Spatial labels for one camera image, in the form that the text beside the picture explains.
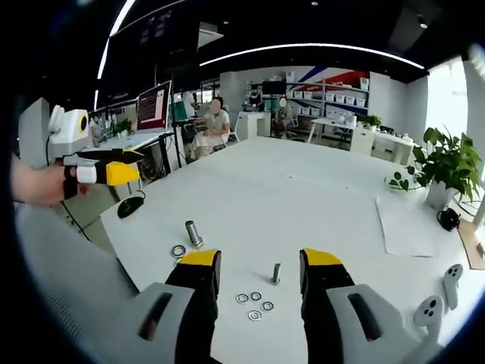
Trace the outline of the person's left hand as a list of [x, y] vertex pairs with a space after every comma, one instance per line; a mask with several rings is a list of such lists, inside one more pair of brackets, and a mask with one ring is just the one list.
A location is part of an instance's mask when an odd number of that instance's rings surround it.
[[53, 164], [36, 170], [11, 155], [10, 190], [14, 202], [52, 206], [88, 187], [77, 182], [77, 167]]

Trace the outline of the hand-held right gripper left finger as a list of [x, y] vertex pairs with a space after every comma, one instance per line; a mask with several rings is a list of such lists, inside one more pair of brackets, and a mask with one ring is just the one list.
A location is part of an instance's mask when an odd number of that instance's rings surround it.
[[130, 303], [129, 363], [216, 363], [211, 344], [218, 316], [221, 251], [186, 254], [166, 281]]

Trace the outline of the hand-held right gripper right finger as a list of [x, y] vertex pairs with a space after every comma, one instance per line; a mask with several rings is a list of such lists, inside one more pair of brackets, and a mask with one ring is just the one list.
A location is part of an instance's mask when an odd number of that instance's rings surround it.
[[309, 363], [401, 363], [416, 347], [399, 310], [337, 257], [304, 248], [299, 259]]

